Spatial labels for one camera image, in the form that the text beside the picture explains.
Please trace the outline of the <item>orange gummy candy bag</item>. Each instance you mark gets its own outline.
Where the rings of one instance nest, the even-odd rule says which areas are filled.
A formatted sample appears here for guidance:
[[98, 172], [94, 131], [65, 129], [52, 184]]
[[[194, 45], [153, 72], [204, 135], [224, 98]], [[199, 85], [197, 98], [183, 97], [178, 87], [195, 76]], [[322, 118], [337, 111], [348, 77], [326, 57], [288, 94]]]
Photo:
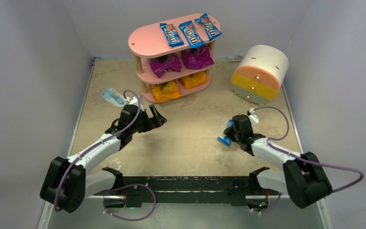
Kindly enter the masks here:
[[183, 87], [188, 90], [195, 88], [201, 84], [204, 84], [208, 81], [208, 77], [205, 71], [197, 72], [194, 74], [190, 74], [179, 79], [180, 83]]
[[151, 84], [150, 90], [157, 103], [174, 100], [181, 97], [175, 80], [160, 84]]

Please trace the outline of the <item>purple grape candy bag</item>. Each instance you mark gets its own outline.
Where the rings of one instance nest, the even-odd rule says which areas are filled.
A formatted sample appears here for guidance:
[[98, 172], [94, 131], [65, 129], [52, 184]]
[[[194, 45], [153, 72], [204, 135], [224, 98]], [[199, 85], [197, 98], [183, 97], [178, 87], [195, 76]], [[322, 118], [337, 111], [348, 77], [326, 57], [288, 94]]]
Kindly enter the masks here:
[[182, 63], [177, 54], [168, 54], [149, 60], [152, 72], [161, 78], [166, 72], [180, 72]]
[[214, 64], [208, 45], [183, 50], [182, 57], [187, 69], [199, 70]]

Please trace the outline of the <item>blue m&m's candy pack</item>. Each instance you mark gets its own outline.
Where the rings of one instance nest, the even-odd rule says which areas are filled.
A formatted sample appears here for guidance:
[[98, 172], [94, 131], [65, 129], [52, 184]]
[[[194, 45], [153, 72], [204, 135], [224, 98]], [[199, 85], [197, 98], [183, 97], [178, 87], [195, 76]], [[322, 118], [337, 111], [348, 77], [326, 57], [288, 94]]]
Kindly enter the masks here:
[[196, 32], [192, 21], [186, 21], [179, 25], [179, 29], [188, 41], [189, 47], [194, 49], [205, 44], [200, 35]]
[[204, 13], [200, 18], [195, 19], [195, 22], [203, 25], [210, 42], [222, 35], [222, 32], [215, 26], [207, 13]]
[[160, 23], [160, 28], [162, 29], [170, 47], [178, 47], [184, 45], [184, 41], [179, 36], [173, 24]]

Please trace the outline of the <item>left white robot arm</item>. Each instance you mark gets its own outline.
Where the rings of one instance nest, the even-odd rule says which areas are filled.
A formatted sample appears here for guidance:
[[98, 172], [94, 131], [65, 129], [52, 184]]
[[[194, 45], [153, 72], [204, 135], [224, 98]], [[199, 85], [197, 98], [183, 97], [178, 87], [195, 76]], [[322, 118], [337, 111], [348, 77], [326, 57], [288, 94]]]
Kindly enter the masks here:
[[149, 108], [152, 117], [139, 105], [125, 105], [120, 117], [89, 147], [68, 158], [54, 158], [42, 184], [40, 198], [53, 204], [56, 211], [72, 213], [89, 196], [122, 190], [124, 182], [120, 171], [104, 167], [96, 174], [89, 173], [125, 148], [135, 133], [151, 131], [167, 122], [154, 105]]

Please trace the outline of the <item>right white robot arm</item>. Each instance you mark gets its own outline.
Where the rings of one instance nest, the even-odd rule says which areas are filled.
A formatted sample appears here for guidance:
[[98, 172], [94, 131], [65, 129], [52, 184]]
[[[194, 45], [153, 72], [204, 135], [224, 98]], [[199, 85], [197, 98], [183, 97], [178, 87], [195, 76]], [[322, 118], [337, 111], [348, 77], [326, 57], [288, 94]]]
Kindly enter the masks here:
[[281, 168], [281, 172], [263, 169], [254, 172], [257, 187], [288, 195], [303, 209], [331, 195], [333, 187], [317, 156], [312, 152], [301, 154], [287, 150], [267, 137], [253, 131], [255, 119], [249, 115], [234, 116], [224, 134], [248, 154], [259, 157]]

